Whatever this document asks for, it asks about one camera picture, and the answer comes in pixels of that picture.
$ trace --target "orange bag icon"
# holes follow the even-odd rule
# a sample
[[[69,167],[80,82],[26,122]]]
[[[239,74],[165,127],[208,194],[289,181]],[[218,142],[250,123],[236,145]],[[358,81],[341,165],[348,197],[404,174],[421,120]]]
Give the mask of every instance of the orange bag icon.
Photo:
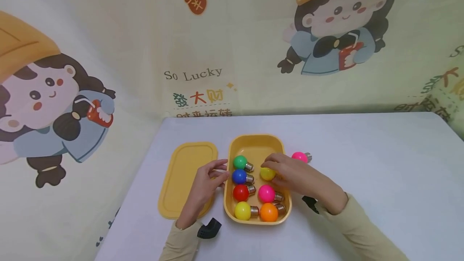
[[[207,0],[184,0],[192,11],[196,15],[204,13],[207,5]]]

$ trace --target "printed backdrop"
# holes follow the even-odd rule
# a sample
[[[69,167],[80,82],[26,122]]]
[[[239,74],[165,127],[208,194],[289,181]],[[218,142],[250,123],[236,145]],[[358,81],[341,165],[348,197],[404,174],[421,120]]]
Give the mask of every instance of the printed backdrop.
[[[0,0],[0,259],[93,260],[165,117],[432,111],[461,0]]]

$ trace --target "sleeve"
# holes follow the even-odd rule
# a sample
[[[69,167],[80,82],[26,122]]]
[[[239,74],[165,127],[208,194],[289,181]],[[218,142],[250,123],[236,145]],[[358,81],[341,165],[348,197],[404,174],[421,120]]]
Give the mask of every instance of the sleeve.
[[[55,133],[40,133],[37,130],[19,136],[13,141],[13,145],[18,157],[50,156],[64,148],[61,139]]]
[[[200,239],[197,237],[202,223],[196,221],[185,230],[175,226],[174,221],[159,261],[192,261],[198,249]]]
[[[409,260],[382,231],[374,225],[350,194],[345,209],[339,215],[331,215],[319,203],[315,206],[353,245],[363,260],[407,261]]]
[[[314,50],[315,41],[312,41],[311,34],[305,31],[298,31],[290,41],[291,47],[302,59],[311,56]]]
[[[360,30],[359,41],[362,41],[364,46],[354,54],[353,61],[357,64],[367,62],[375,52],[374,38],[366,28]]]
[[[93,100],[100,101],[101,108],[106,114],[113,114],[115,111],[114,100],[105,93],[95,92],[91,90],[82,90],[79,92],[80,95],[85,96],[91,102]]]

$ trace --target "beige sleeve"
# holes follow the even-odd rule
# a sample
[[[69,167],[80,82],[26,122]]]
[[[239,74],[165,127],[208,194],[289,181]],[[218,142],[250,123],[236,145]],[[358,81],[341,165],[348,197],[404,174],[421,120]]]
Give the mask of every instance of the beige sleeve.
[[[175,223],[176,221],[171,227],[159,261],[192,261],[200,241],[197,233],[203,224],[196,221],[185,230],[180,230]]]
[[[339,215],[330,215],[319,203],[316,204],[316,208],[321,215],[340,230],[363,260],[408,260],[406,255],[370,221],[354,197],[350,194],[347,195],[347,206]]]

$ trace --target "black object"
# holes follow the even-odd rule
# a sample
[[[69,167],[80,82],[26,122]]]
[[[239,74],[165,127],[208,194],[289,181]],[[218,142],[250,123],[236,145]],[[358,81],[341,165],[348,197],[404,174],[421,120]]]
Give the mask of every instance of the black object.
[[[306,197],[304,196],[302,198],[303,202],[306,203],[306,205],[308,205],[308,207],[313,210],[315,213],[319,213],[319,211],[316,209],[316,203],[317,203],[317,200],[312,198],[312,197]]]
[[[202,227],[198,230],[197,237],[200,239],[213,239],[219,232],[222,224],[217,221],[217,219],[212,218],[209,221],[209,224],[202,225]]]

